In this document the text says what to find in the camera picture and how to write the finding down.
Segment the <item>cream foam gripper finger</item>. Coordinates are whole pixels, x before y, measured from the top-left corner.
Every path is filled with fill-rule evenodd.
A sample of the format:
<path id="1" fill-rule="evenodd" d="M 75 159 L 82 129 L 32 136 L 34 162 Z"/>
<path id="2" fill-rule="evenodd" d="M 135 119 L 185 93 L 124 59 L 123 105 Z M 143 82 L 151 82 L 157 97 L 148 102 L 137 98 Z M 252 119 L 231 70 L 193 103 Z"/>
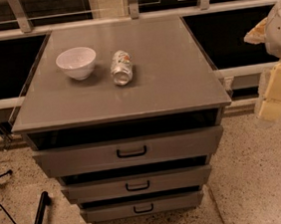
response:
<path id="1" fill-rule="evenodd" d="M 244 42 L 249 44 L 261 44 L 265 41 L 265 29 L 267 19 L 262 19 L 258 24 L 255 25 L 244 37 Z"/>
<path id="2" fill-rule="evenodd" d="M 281 117 L 281 62 L 268 71 L 261 82 L 257 116 L 264 121 L 275 122 Z"/>

